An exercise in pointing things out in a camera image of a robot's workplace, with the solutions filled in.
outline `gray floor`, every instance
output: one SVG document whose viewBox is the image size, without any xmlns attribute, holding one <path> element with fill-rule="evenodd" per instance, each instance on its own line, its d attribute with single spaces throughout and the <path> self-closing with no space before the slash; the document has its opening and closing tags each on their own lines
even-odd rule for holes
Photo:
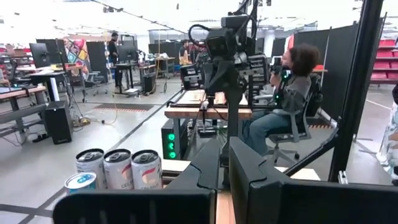
<svg viewBox="0 0 398 224">
<path fill-rule="evenodd" d="M 75 173 L 74 156 L 89 148 L 126 148 L 132 152 L 141 149 L 155 149 L 160 154 L 160 128 L 167 121 L 164 116 L 163 104 L 171 99 L 179 90 L 178 78 L 168 81 L 167 92 L 161 93 L 164 80 L 159 82 L 155 94 L 147 97 L 125 98 L 111 94 L 89 95 L 88 102 L 79 103 L 83 114 L 107 122 L 115 119 L 113 111 L 94 110 L 101 103 L 134 103 L 150 104 L 154 107 L 147 112 L 118 112 L 117 120 L 112 125 L 91 123 L 79 132 L 73 133 L 73 142 L 53 145 L 51 139 L 39 143 L 27 141 L 23 146 L 17 146 L 16 134 L 0 139 L 0 220 L 1 223 L 51 223 L 51 209 L 65 193 L 60 190 L 67 177 Z M 392 104 L 391 87 L 380 88 L 371 86 L 368 100 L 364 107 L 363 119 L 358 134 L 359 144 L 353 144 L 348 163 L 348 178 L 350 182 L 389 185 L 390 178 L 383 171 L 370 151 L 378 151 L 385 125 Z M 27 99 L 19 100 L 20 106 L 28 105 Z M 9 103 L 0 104 L 0 113 L 10 110 Z M 25 120 L 37 119 L 31 116 Z M 30 133 L 42 132 L 42 126 L 34 126 Z M 314 150 L 330 134 L 331 129 L 312 129 L 312 139 L 298 144 L 284 144 L 281 147 L 296 149 L 304 156 Z M 331 153 L 325 154 L 309 167 L 314 168 L 321 179 L 328 176 Z M 279 161 L 279 166 L 286 166 Z"/>
</svg>

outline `gray jacket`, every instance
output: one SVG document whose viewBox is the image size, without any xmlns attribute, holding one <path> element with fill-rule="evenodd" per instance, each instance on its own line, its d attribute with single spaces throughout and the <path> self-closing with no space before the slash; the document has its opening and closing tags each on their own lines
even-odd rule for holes
<svg viewBox="0 0 398 224">
<path fill-rule="evenodd" d="M 283 100 L 280 104 L 288 113 L 303 109 L 311 87 L 311 78 L 293 75 L 284 88 Z"/>
</svg>

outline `man standing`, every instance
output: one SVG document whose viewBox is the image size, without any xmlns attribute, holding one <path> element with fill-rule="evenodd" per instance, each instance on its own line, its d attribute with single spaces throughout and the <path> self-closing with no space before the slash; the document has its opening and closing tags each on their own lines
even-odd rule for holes
<svg viewBox="0 0 398 224">
<path fill-rule="evenodd" d="M 118 34 L 112 33 L 111 40 L 108 42 L 109 60 L 113 63 L 113 66 L 118 63 L 118 48 L 116 42 L 118 41 Z M 122 86 L 122 74 L 118 69 L 114 71 L 114 86 L 115 91 L 119 91 L 119 86 Z"/>
<path fill-rule="evenodd" d="M 182 47 L 180 47 L 180 65 L 188 65 L 189 59 L 188 59 L 188 51 L 189 51 L 189 41 L 188 40 L 183 40 L 182 41 Z"/>
</svg>

